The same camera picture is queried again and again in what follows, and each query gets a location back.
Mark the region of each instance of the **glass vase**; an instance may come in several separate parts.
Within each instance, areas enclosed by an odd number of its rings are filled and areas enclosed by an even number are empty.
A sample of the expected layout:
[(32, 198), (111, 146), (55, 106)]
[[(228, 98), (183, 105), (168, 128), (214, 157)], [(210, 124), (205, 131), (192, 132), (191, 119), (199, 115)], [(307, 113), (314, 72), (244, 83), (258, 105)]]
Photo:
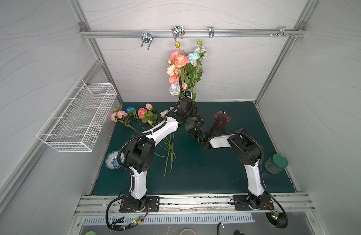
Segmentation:
[(214, 113), (216, 120), (210, 130), (210, 136), (225, 133), (225, 125), (230, 121), (231, 117), (225, 111), (218, 111)]

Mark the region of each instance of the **wire basket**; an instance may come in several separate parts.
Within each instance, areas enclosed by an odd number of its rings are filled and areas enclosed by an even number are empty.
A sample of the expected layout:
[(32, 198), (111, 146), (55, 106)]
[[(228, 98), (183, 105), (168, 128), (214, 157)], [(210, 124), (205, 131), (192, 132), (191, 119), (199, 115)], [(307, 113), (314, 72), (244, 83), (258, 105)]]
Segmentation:
[(67, 95), (73, 91), (75, 96), (65, 98), (37, 134), (37, 138), (58, 152), (91, 152), (117, 96), (111, 83), (79, 80), (82, 86), (75, 89), (80, 84), (77, 82)]

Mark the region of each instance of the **metal hook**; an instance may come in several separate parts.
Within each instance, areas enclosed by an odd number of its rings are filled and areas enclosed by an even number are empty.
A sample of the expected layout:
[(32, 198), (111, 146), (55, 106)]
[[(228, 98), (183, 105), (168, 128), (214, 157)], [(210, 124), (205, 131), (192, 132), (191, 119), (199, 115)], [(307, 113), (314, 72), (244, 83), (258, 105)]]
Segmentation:
[(214, 37), (214, 27), (213, 26), (209, 26), (209, 37), (210, 38), (213, 38)]
[(141, 35), (141, 39), (142, 39), (141, 47), (142, 47), (142, 45), (144, 45), (144, 42), (149, 43), (148, 49), (147, 49), (147, 50), (149, 50), (150, 44), (152, 43), (152, 40), (153, 40), (152, 35), (150, 33), (145, 32)]
[(183, 34), (184, 34), (183, 26), (175, 26), (174, 28), (171, 29), (171, 32), (173, 33), (175, 41), (177, 41), (177, 33), (179, 33), (179, 37), (183, 39)]

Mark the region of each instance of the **blue flower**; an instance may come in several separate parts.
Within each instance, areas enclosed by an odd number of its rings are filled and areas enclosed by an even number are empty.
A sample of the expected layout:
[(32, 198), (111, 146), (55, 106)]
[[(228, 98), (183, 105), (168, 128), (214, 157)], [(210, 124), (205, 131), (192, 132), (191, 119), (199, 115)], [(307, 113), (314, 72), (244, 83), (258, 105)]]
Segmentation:
[(133, 111), (134, 109), (132, 105), (127, 106), (127, 112)]
[(187, 56), (190, 63), (195, 63), (197, 59), (199, 59), (199, 57), (200, 57), (199, 53), (196, 52), (189, 53)]

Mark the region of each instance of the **peach rose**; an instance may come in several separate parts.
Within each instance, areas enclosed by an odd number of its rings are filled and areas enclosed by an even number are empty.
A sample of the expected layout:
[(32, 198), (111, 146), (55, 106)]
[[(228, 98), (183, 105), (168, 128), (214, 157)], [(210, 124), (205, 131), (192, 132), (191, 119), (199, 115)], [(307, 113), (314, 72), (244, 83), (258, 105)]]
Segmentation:
[(175, 75), (170, 76), (169, 83), (172, 84), (174, 82), (179, 82), (179, 78), (177, 76), (175, 76)]
[(182, 88), (183, 90), (187, 88), (187, 84), (185, 82), (182, 82)]
[(174, 75), (174, 69), (175, 69), (175, 64), (170, 65), (167, 68), (167, 71), (166, 71), (167, 75), (173, 76)]
[(176, 56), (174, 59), (174, 64), (175, 67), (177, 68), (181, 68), (183, 66), (185, 66), (186, 64), (188, 64), (190, 61), (188, 60), (187, 56), (185, 55), (181, 55), (181, 56)]
[(146, 106), (145, 106), (145, 108), (147, 109), (147, 110), (152, 110), (153, 109), (153, 105), (151, 105), (151, 104), (146, 104)]
[(128, 114), (124, 110), (117, 112), (118, 119), (122, 119), (122, 117), (125, 117), (127, 115)]
[(143, 119), (145, 117), (145, 115), (147, 114), (147, 110), (144, 108), (140, 108), (137, 113), (139, 115), (139, 118)]
[(181, 52), (180, 51), (173, 51), (171, 54), (170, 54), (170, 60), (173, 62), (175, 57), (176, 56), (179, 56), (181, 55)]

